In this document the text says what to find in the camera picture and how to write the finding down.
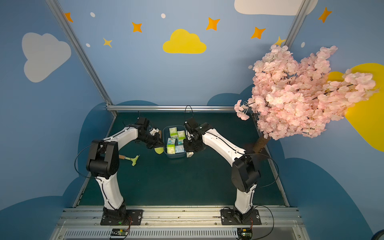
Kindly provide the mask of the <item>green pocket tissue pack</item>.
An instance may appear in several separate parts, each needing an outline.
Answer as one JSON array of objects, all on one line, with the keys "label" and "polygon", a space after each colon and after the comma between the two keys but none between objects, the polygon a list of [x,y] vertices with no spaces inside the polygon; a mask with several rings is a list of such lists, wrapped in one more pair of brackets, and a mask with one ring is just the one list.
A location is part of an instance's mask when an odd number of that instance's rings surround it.
[{"label": "green pocket tissue pack", "polygon": [[174,155],[176,153],[176,139],[168,138],[167,140],[167,154]]},{"label": "green pocket tissue pack", "polygon": [[169,128],[170,137],[177,139],[178,138],[178,129],[177,127]]},{"label": "green pocket tissue pack", "polygon": [[178,134],[178,141],[183,142],[184,139],[186,138],[185,131],[177,131],[177,134]]}]

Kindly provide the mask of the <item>blue plastic storage box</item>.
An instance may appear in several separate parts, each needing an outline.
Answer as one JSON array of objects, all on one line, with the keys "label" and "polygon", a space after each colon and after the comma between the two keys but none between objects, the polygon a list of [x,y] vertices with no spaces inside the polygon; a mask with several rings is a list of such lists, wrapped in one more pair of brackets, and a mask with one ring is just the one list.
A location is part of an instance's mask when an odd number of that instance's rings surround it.
[{"label": "blue plastic storage box", "polygon": [[[170,138],[169,128],[172,128],[172,127],[177,127],[178,131],[185,131],[185,133],[186,133],[186,128],[182,125],[167,126],[163,129],[163,141],[165,143],[165,147],[164,147],[165,155],[170,159],[183,158],[187,154],[186,151],[182,154],[174,154],[174,155],[167,154],[167,140],[168,140],[168,138]],[[183,142],[179,142],[178,138],[176,139],[176,146],[177,145],[183,145]]]}]

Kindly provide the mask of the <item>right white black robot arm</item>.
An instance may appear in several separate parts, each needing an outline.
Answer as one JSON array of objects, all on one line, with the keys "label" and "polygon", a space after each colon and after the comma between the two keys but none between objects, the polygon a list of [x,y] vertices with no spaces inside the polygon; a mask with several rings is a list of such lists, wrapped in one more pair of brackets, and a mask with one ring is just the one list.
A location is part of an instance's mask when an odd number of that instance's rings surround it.
[{"label": "right white black robot arm", "polygon": [[257,157],[231,143],[208,123],[200,125],[194,118],[190,118],[184,122],[184,127],[187,133],[183,142],[187,154],[210,147],[232,167],[231,181],[237,189],[235,212],[241,216],[249,214],[253,209],[257,181],[261,177]]}]

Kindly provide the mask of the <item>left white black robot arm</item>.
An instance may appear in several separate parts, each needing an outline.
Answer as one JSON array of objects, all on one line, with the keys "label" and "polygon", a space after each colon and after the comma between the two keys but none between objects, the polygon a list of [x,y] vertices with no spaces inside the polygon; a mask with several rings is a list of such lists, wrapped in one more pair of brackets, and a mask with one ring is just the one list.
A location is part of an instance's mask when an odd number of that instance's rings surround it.
[{"label": "left white black robot arm", "polygon": [[104,215],[122,217],[126,213],[117,172],[120,167],[119,151],[132,141],[143,142],[148,149],[164,147],[162,132],[151,127],[150,121],[143,117],[110,137],[92,141],[90,146],[86,169],[100,186],[104,198]]}]

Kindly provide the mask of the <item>blue pocket tissue pack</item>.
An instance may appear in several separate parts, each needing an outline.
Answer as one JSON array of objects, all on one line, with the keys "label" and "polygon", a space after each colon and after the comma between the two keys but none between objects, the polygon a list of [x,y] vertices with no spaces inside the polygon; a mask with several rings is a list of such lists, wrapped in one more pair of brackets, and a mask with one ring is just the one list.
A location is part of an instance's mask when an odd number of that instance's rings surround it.
[{"label": "blue pocket tissue pack", "polygon": [[184,145],[175,146],[175,153],[176,154],[182,154],[184,152],[185,152]]}]

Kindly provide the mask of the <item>left green circuit board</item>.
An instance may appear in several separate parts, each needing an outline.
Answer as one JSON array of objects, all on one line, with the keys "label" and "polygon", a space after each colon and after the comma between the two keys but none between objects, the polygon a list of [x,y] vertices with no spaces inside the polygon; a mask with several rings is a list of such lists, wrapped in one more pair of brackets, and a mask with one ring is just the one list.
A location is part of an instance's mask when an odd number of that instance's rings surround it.
[{"label": "left green circuit board", "polygon": [[112,229],[110,237],[111,238],[126,238],[129,234],[129,229]]}]

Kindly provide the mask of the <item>green circuit board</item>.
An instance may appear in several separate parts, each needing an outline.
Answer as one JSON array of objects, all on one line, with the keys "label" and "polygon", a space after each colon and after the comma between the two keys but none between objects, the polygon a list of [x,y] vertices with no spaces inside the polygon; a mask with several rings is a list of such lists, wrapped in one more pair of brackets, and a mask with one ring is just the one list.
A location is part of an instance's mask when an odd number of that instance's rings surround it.
[{"label": "green circuit board", "polygon": [[126,238],[129,234],[129,229],[112,229],[110,237],[111,238]]},{"label": "green circuit board", "polygon": [[253,237],[253,231],[250,228],[238,228],[237,240],[251,240]]}]

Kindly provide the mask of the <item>pink blossom artificial tree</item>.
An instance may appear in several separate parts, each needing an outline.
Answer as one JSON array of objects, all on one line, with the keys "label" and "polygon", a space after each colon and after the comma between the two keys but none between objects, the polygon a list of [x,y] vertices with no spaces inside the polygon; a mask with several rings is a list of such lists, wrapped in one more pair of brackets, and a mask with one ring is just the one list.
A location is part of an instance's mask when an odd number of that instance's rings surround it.
[{"label": "pink blossom artificial tree", "polygon": [[349,108],[377,93],[369,73],[347,70],[340,80],[329,78],[329,59],[336,51],[336,46],[322,47],[296,61],[288,47],[272,45],[255,62],[252,95],[234,109],[244,121],[249,112],[257,116],[263,146],[294,135],[318,137],[329,122],[343,119]]}]

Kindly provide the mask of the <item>right green circuit board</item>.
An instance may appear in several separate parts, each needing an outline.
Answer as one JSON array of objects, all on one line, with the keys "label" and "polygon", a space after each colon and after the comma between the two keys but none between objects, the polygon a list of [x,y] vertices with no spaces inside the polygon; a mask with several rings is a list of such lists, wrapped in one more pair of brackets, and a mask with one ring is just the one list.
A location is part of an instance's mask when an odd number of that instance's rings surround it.
[{"label": "right green circuit board", "polygon": [[250,228],[238,228],[237,240],[251,240],[253,237],[253,231]]}]

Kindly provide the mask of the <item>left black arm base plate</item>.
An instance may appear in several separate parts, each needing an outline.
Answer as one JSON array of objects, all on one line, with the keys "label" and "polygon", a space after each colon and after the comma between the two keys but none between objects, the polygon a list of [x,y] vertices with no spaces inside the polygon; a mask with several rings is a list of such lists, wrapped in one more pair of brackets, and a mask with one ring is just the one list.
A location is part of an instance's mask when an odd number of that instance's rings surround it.
[{"label": "left black arm base plate", "polygon": [[143,218],[143,210],[108,210],[104,209],[101,226],[139,226]]}]

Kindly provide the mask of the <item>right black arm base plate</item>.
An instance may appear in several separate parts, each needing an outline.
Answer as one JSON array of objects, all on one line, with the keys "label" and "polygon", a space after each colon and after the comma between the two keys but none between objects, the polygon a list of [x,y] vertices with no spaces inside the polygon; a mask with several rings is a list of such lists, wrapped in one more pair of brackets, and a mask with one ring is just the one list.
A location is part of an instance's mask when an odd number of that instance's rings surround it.
[{"label": "right black arm base plate", "polygon": [[236,209],[225,207],[220,210],[222,225],[261,225],[261,216],[256,209],[249,210],[246,214],[242,214]]}]

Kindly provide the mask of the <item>aluminium front rail frame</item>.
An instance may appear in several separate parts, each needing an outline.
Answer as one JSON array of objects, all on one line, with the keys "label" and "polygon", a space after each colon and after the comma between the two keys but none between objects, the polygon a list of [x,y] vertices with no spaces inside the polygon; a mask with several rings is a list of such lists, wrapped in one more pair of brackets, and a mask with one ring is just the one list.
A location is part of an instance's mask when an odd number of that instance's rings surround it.
[{"label": "aluminium front rail frame", "polygon": [[[52,240],[236,240],[238,228],[250,228],[252,240],[308,240],[296,208],[259,206],[261,225],[222,225],[220,210],[227,206],[136,206],[143,210],[139,226],[101,226],[102,209],[64,209]],[[129,229],[126,238],[111,238],[112,229]]]}]

